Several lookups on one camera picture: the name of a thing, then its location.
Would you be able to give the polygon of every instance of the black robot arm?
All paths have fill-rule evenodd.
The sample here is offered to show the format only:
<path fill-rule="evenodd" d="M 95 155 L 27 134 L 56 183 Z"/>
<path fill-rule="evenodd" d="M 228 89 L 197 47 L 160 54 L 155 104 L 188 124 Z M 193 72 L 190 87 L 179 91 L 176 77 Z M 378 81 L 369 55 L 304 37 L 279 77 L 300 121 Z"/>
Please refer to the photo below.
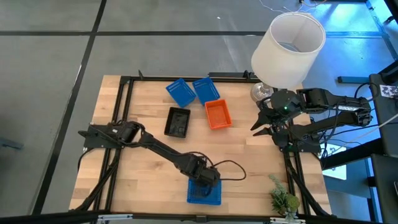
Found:
<path fill-rule="evenodd" d="M 141 132 L 137 142 L 134 138 Z M 220 179 L 220 173 L 213 165 L 207 167 L 205 157 L 194 155 L 194 153 L 180 153 L 168 145 L 157 140 L 153 135 L 145 131 L 145 127 L 135 121 L 127 121 L 118 124 L 109 123 L 107 126 L 90 125 L 87 131 L 79 131 L 86 138 L 85 147 L 88 144 L 99 142 L 101 147 L 114 144 L 113 147 L 144 147 L 172 162 L 174 166 L 184 175 L 194 179 L 200 185 L 214 187 Z"/>
<path fill-rule="evenodd" d="M 277 91 L 271 96 L 272 108 L 268 107 L 266 100 L 257 102 L 260 112 L 251 130 L 269 124 L 269 128 L 253 135 L 271 135 L 275 145 L 286 151 L 319 152 L 320 131 L 343 125 L 366 126 L 372 120 L 367 99 L 335 96 L 321 88 L 297 90 L 297 94 L 289 90 Z M 327 110 L 341 113 L 308 125 L 287 126 L 302 113 L 317 114 Z"/>

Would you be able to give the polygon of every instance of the green plant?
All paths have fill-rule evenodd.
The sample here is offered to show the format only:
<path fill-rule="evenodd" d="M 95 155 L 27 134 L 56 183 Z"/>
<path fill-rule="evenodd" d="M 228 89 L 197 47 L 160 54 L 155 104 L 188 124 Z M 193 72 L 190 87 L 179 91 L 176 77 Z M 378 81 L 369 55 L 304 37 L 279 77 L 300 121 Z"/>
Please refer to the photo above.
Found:
<path fill-rule="evenodd" d="M 293 220 L 297 218 L 296 213 L 300 206 L 299 198 L 288 193 L 280 180 L 274 175 L 269 175 L 269 178 L 276 186 L 276 188 L 272 189 L 270 192 L 272 197 L 272 209 L 277 211 L 280 215 L 285 216 L 286 221 L 293 222 Z"/>

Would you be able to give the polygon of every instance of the orange plastic bin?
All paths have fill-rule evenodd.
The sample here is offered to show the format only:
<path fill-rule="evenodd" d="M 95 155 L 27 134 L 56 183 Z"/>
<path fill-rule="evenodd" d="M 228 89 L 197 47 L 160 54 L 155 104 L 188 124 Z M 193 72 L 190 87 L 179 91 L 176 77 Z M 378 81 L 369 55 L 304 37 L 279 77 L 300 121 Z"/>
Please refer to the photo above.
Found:
<path fill-rule="evenodd" d="M 225 100 L 208 101 L 205 103 L 205 108 L 211 129 L 232 126 L 231 116 L 229 115 Z"/>

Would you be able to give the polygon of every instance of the gray floor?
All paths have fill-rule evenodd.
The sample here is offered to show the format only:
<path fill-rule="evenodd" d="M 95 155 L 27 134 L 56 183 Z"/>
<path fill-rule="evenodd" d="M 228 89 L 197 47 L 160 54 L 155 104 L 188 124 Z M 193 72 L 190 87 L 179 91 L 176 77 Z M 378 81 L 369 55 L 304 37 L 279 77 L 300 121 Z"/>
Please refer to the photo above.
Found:
<path fill-rule="evenodd" d="M 263 2 L 275 10 L 286 11 L 282 8 L 285 6 L 295 11 L 300 7 L 291 0 Z M 375 0 L 372 4 L 377 5 L 375 13 L 381 21 L 390 15 L 383 1 Z M 0 31 L 91 30 L 99 6 L 100 0 L 0 0 Z M 324 25 L 328 35 L 334 37 L 327 38 L 303 83 L 306 88 L 326 88 L 337 95 L 352 96 L 357 85 L 337 84 L 338 76 L 366 77 L 393 62 L 381 37 L 336 37 L 337 32 L 379 32 L 364 3 L 327 2 L 309 12 Z M 278 14 L 264 8 L 258 0 L 117 0 L 108 1 L 99 29 L 264 31 Z M 396 22 L 384 25 L 384 29 L 396 46 Z M 68 210 L 83 145 L 83 138 L 77 131 L 86 129 L 91 120 L 103 75 L 137 75 L 138 69 L 148 76 L 242 72 L 251 69 L 251 55 L 260 39 L 238 36 L 97 37 L 44 212 Z M 0 217 L 25 215 L 30 211 L 87 41 L 87 37 L 0 36 L 0 136 L 25 145 L 21 151 L 0 149 Z M 371 94 L 363 88 L 360 95 Z M 349 141 L 364 132 L 335 138 Z M 358 141 L 367 142 L 378 137 L 375 131 Z M 358 215 L 367 213 L 367 207 L 354 206 L 366 199 L 334 192 L 330 192 L 329 197 L 333 213 L 339 217 L 369 219 L 366 215 Z"/>

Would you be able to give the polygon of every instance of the white cable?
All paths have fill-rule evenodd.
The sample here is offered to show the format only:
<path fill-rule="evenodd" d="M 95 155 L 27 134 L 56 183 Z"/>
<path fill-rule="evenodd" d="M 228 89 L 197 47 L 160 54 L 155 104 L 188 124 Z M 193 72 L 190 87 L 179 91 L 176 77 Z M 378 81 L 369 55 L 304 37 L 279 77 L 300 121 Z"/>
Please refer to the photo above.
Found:
<path fill-rule="evenodd" d="M 383 127 L 383 126 L 386 125 L 386 124 L 388 124 L 390 121 L 392 121 L 392 120 L 395 119 L 396 117 L 398 117 L 398 113 L 395 114 L 392 118 L 388 119 L 386 122 L 384 122 L 384 123 L 380 124 L 379 126 L 375 127 L 374 129 L 372 129 L 372 130 L 366 132 L 365 134 L 362 134 L 362 135 L 360 135 L 360 136 L 354 138 L 353 140 L 348 141 L 348 142 L 345 143 L 344 145 L 340 146 L 337 150 L 341 149 L 342 147 L 346 146 L 346 145 L 349 144 L 349 143 L 355 142 L 357 139 L 360 139 L 360 138 L 362 138 L 362 137 L 364 137 L 364 136 L 367 136 L 368 134 L 372 133 L 373 131 L 375 131 L 375 130 L 381 128 L 381 127 Z"/>
<path fill-rule="evenodd" d="M 325 3 L 327 0 L 323 0 L 322 2 L 320 2 L 320 3 L 318 3 L 318 4 L 314 4 L 314 5 L 309 5 L 309 4 L 307 4 L 307 3 L 305 3 L 305 0 L 303 0 L 302 1 L 302 3 L 304 4 L 304 5 L 306 5 L 306 6 L 308 6 L 308 7 L 317 7 L 317 6 L 319 6 L 319 5 L 321 5 L 321 4 L 323 4 L 323 3 Z"/>
<path fill-rule="evenodd" d="M 281 11 L 281 10 L 273 10 L 273 9 L 271 9 L 271 8 L 270 8 L 270 7 L 268 7 L 268 6 L 265 6 L 265 5 L 262 3 L 262 1 L 261 1 L 261 0 L 259 0 L 259 2 L 261 3 L 261 5 L 262 5 L 262 6 L 266 7 L 267 9 L 271 10 L 272 12 L 281 12 L 281 13 L 286 13 L 286 12 L 284 12 L 284 11 Z"/>
<path fill-rule="evenodd" d="M 297 9 L 296 11 L 291 11 L 290 9 L 286 8 L 284 6 L 284 9 L 288 10 L 289 12 L 300 12 L 300 9 L 303 8 L 303 4 L 301 4 L 301 6 L 299 7 L 299 9 Z"/>
<path fill-rule="evenodd" d="M 312 8 L 307 9 L 306 11 L 301 11 L 301 12 L 308 12 L 311 9 L 317 10 L 315 7 L 312 7 Z"/>

